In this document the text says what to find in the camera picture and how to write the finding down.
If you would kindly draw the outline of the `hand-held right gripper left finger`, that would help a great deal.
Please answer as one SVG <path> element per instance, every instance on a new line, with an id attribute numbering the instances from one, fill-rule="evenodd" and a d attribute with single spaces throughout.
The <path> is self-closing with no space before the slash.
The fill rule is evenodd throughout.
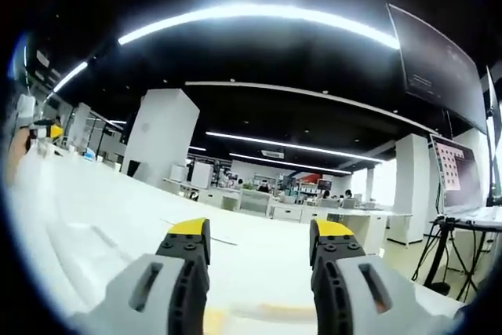
<path id="1" fill-rule="evenodd" d="M 108 284 L 104 299 L 71 317 L 77 334 L 201 334 L 209 291 L 210 221 L 174 224 L 156 253 Z"/>

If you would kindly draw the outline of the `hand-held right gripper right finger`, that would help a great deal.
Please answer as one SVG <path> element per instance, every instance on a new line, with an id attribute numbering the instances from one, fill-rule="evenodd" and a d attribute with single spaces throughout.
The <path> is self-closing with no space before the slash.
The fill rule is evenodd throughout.
<path id="1" fill-rule="evenodd" d="M 460 308 L 426 305 L 342 224 L 311 221 L 309 260 L 319 334 L 452 334 L 462 318 Z"/>

